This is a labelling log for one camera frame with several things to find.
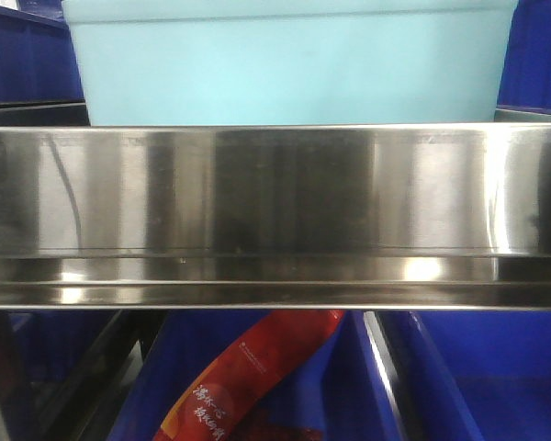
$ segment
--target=stainless steel rail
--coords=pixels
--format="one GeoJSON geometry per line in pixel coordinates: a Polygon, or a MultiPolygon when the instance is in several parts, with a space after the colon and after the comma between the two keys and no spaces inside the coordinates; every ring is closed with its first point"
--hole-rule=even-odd
{"type": "Polygon", "coordinates": [[[0,129],[0,307],[551,308],[551,124],[0,129]]]}

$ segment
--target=plastic storage bin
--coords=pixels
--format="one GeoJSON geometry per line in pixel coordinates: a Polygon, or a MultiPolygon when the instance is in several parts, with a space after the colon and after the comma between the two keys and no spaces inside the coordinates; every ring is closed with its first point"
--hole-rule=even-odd
{"type": "Polygon", "coordinates": [[[551,312],[391,319],[431,440],[551,441],[551,312]]]}
{"type": "Polygon", "coordinates": [[[110,311],[10,313],[29,379],[65,380],[111,316],[110,311]]]}
{"type": "Polygon", "coordinates": [[[62,0],[18,0],[21,11],[63,21],[62,0]]]}
{"type": "Polygon", "coordinates": [[[516,0],[66,0],[95,125],[493,119],[516,0]]]}
{"type": "Polygon", "coordinates": [[[0,7],[0,103],[80,98],[67,26],[0,7]]]}
{"type": "MultiPolygon", "coordinates": [[[[168,317],[108,441],[149,441],[202,370],[263,311],[179,311],[168,317]]],[[[325,440],[401,439],[377,373],[363,313],[263,400],[271,423],[324,431],[325,440]]]]}
{"type": "Polygon", "coordinates": [[[551,0],[520,1],[499,103],[551,109],[551,0]]]}

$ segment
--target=blue crate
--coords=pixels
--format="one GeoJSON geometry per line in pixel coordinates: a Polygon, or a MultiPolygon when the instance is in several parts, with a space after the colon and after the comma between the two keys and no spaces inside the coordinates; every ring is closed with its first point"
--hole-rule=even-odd
{"type": "Polygon", "coordinates": [[[500,104],[551,109],[551,0],[521,0],[514,14],[500,104]]]}
{"type": "Polygon", "coordinates": [[[391,319],[431,441],[551,441],[551,312],[391,319]]]}
{"type": "MultiPolygon", "coordinates": [[[[170,314],[108,441],[150,441],[197,375],[263,311],[170,314]]],[[[351,312],[327,344],[259,403],[271,422],[324,431],[328,441],[398,440],[363,313],[351,312]]]]}
{"type": "Polygon", "coordinates": [[[0,7],[0,103],[82,96],[67,26],[0,7]]]}
{"type": "Polygon", "coordinates": [[[25,311],[9,315],[29,379],[57,382],[67,378],[112,312],[25,311]]]}
{"type": "Polygon", "coordinates": [[[62,0],[18,0],[21,11],[63,21],[62,0]]]}

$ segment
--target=light blue container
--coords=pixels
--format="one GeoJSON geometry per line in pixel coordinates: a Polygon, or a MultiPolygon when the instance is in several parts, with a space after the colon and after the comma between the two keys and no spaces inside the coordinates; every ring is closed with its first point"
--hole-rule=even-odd
{"type": "Polygon", "coordinates": [[[95,125],[488,121],[517,0],[66,0],[95,125]]]}

